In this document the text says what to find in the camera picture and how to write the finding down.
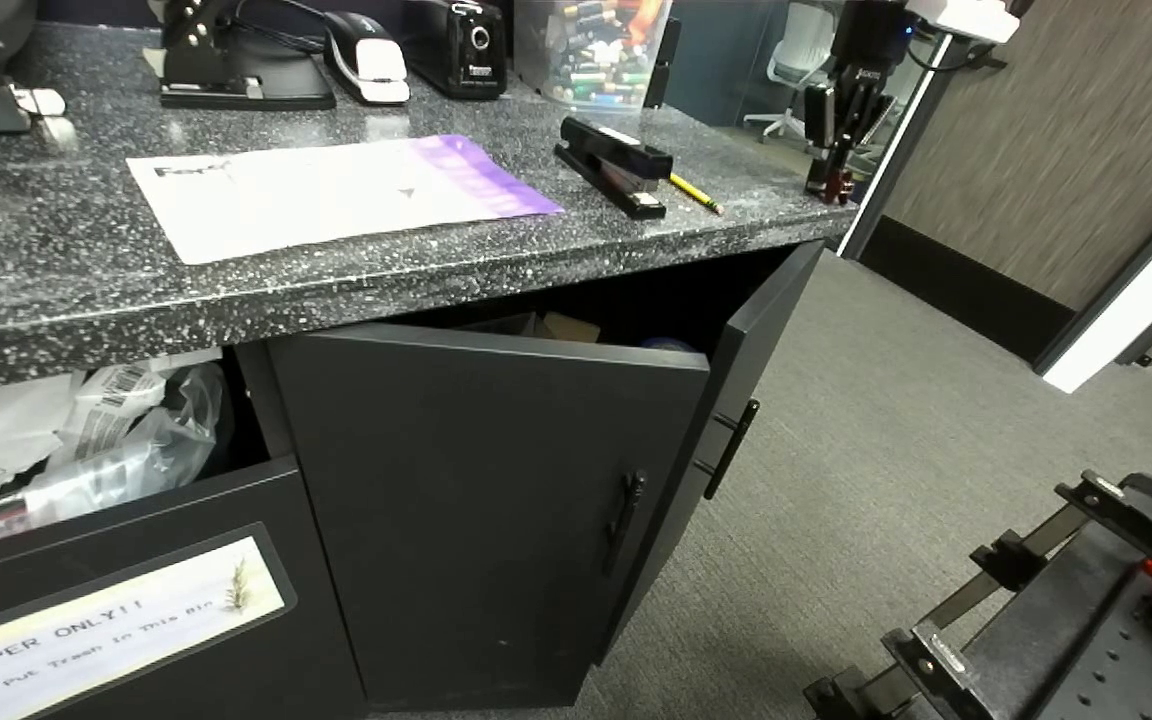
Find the plastic bag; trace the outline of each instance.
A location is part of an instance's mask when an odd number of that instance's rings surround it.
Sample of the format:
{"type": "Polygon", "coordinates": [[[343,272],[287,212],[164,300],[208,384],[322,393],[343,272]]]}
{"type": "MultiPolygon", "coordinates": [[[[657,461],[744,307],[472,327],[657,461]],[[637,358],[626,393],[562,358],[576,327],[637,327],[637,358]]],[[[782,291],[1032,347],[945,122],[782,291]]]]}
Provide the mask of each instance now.
{"type": "Polygon", "coordinates": [[[26,491],[3,497],[0,534],[192,482],[215,447],[226,377],[215,362],[202,362],[180,371],[171,387],[170,403],[153,406],[108,451],[50,468],[26,491]]]}
{"type": "Polygon", "coordinates": [[[157,355],[144,362],[113,362],[83,381],[66,419],[62,447],[51,451],[51,468],[87,461],[108,451],[130,435],[130,428],[157,403],[164,403],[170,377],[180,368],[196,368],[219,358],[215,347],[183,350],[183,355],[157,355]]]}

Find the gray carpet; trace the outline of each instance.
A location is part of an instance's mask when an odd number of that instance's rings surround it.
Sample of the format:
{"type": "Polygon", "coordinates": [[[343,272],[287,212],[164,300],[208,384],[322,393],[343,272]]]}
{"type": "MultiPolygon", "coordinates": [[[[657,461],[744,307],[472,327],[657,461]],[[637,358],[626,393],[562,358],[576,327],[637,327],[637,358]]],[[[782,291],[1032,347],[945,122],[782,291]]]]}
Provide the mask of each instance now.
{"type": "Polygon", "coordinates": [[[813,715],[799,686],[879,669],[879,637],[967,553],[1058,507],[1081,468],[1152,472],[1152,377],[1061,397],[890,280],[824,261],[765,384],[759,424],[614,660],[564,720],[813,715]]]}

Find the drawer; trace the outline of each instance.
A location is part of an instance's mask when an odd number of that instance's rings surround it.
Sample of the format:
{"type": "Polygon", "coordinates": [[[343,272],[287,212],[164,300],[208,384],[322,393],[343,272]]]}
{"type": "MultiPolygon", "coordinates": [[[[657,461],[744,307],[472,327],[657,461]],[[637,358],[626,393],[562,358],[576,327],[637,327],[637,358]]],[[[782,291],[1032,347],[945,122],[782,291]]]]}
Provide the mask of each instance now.
{"type": "Polygon", "coordinates": [[[0,628],[28,641],[32,628],[50,628],[40,612],[94,602],[96,595],[147,595],[147,602],[175,606],[162,595],[180,574],[144,583],[144,593],[137,579],[192,569],[211,546],[240,538],[259,546],[286,606],[196,645],[171,645],[171,657],[157,657],[147,669],[137,669],[137,657],[130,660],[106,641],[101,653],[113,664],[130,664],[130,670],[96,670],[96,686],[46,715],[366,715],[302,468],[287,454],[269,461],[245,406],[228,419],[228,435],[236,444],[215,464],[219,472],[189,486],[0,538],[0,628]]]}

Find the wall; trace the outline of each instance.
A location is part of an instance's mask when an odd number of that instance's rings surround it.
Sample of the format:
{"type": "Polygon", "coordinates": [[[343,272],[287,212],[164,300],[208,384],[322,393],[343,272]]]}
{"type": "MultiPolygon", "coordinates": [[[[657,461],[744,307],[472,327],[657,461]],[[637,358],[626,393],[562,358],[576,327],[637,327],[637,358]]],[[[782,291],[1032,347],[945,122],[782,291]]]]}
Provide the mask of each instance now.
{"type": "Polygon", "coordinates": [[[1152,0],[1037,0],[1006,70],[963,70],[890,217],[1063,305],[1152,231],[1152,0]]]}

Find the paper sheet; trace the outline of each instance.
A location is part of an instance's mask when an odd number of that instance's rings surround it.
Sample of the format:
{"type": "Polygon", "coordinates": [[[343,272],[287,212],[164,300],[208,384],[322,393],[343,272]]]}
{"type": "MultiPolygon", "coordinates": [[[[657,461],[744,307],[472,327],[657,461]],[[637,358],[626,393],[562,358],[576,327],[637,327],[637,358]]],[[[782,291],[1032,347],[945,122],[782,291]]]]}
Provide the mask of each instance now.
{"type": "Polygon", "coordinates": [[[463,137],[142,154],[130,167],[183,263],[562,212],[463,137]]]}

